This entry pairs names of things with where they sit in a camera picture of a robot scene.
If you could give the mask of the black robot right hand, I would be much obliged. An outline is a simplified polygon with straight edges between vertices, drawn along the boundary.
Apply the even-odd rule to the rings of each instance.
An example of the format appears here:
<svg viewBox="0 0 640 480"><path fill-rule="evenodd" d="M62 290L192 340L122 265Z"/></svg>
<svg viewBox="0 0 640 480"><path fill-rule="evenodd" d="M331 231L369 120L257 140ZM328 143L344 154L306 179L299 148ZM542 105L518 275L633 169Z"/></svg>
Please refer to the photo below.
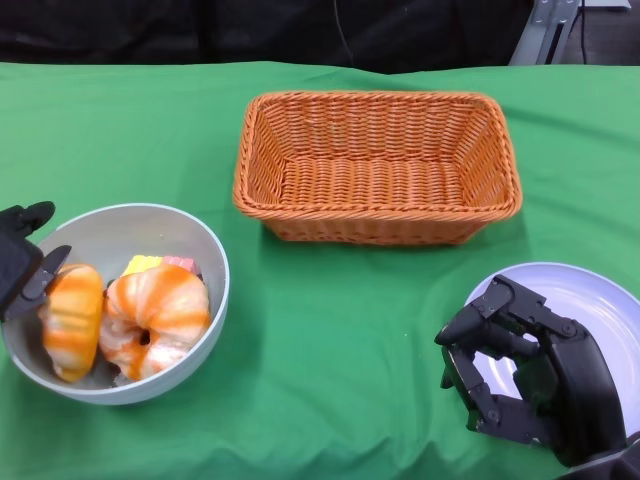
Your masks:
<svg viewBox="0 0 640 480"><path fill-rule="evenodd" d="M619 395L592 334L554 313L542 295L503 275L459 310L435 338L441 386L455 388L471 431L522 444L538 441L566 467L627 445ZM520 396L491 391L474 364L482 353L516 365Z"/></svg>

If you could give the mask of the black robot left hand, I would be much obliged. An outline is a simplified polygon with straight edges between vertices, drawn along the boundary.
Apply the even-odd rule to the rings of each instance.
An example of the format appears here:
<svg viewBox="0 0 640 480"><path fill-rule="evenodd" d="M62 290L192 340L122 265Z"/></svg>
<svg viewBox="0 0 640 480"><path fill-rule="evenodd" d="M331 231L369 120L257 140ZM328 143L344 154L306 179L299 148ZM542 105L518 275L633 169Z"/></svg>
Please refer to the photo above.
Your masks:
<svg viewBox="0 0 640 480"><path fill-rule="evenodd" d="M54 213L51 201L1 211L2 322L30 315L45 302L47 288L71 252L70 245L62 245L44 255L28 240Z"/></svg>

